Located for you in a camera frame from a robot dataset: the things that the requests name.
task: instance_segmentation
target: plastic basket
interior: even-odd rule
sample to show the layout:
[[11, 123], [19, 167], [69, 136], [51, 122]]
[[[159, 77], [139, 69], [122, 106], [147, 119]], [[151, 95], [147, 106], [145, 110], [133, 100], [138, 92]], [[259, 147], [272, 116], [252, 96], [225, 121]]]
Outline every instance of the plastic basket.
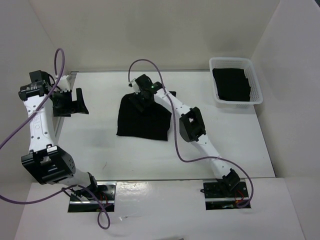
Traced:
[[[254, 65], [249, 59], [240, 57], [212, 57], [209, 60], [209, 66], [213, 80], [213, 98], [218, 103], [232, 105], [255, 105], [261, 104], [264, 100]], [[213, 75], [213, 69], [243, 69], [244, 75], [248, 79], [251, 87], [250, 101], [225, 101], [219, 99], [217, 84]]]

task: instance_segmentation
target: white floor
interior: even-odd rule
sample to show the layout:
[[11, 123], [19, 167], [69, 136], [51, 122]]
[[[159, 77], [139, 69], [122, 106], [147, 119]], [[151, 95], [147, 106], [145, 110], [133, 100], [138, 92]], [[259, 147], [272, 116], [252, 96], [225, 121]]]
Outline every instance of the white floor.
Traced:
[[[156, 72], [146, 73], [153, 82]], [[240, 164], [253, 178], [275, 177], [254, 107], [215, 106], [210, 72], [163, 72], [164, 83], [177, 98], [201, 110], [207, 134], [222, 157]], [[173, 127], [169, 141], [116, 136], [120, 101], [132, 93], [128, 72], [78, 73], [74, 87], [82, 88], [89, 115], [74, 114], [63, 121], [59, 145], [73, 157], [76, 167], [98, 180], [212, 179], [205, 162], [183, 163], [174, 148]], [[179, 136], [185, 159], [200, 153]]]
[[[118, 182], [108, 230], [98, 227], [97, 212], [67, 213], [68, 197], [60, 194], [26, 205], [15, 239], [303, 240], [284, 179], [253, 184], [252, 209], [206, 210], [201, 180]], [[61, 187], [33, 183], [27, 200]]]

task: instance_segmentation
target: laundry basket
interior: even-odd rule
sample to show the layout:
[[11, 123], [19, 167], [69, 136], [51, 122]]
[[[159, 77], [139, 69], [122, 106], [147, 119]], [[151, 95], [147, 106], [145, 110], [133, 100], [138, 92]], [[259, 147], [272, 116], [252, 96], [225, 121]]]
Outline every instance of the laundry basket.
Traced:
[[[253, 63], [247, 58], [240, 57], [212, 57], [209, 60], [210, 74], [213, 80], [213, 98], [220, 104], [230, 105], [255, 105], [263, 101], [260, 85], [256, 75]], [[213, 69], [243, 69], [244, 75], [249, 81], [251, 87], [250, 101], [225, 101], [221, 100], [218, 95], [216, 80], [213, 75]]]

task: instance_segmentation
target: folded black cloth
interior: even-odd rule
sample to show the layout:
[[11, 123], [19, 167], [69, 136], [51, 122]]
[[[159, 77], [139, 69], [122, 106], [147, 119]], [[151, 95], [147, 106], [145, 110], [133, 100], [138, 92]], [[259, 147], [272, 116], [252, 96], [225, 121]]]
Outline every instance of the folded black cloth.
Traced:
[[124, 95], [118, 115], [118, 136], [168, 141], [171, 112], [154, 102], [142, 113], [129, 100], [134, 93]]
[[251, 87], [243, 69], [214, 68], [212, 74], [221, 100], [250, 101]]

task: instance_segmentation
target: beige wall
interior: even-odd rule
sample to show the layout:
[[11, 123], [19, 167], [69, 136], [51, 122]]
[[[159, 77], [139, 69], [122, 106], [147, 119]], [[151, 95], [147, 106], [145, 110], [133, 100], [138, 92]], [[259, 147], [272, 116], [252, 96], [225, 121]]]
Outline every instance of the beige wall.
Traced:
[[310, 240], [320, 235], [319, 23], [314, 0], [281, 0], [252, 56], [263, 94], [255, 109], [267, 149]]
[[[209, 69], [211, 57], [249, 58], [279, 0], [29, 0], [71, 71]], [[141, 63], [135, 69], [150, 69]]]
[[[4, 140], [27, 118], [18, 97], [20, 86], [30, 82], [29, 72], [52, 73], [55, 48], [24, 0], [0, 2], [0, 141]], [[28, 153], [29, 127], [25, 127], [0, 151], [0, 194], [25, 201], [32, 178], [21, 164]], [[1, 239], [11, 240], [16, 234], [23, 205], [0, 200]]]

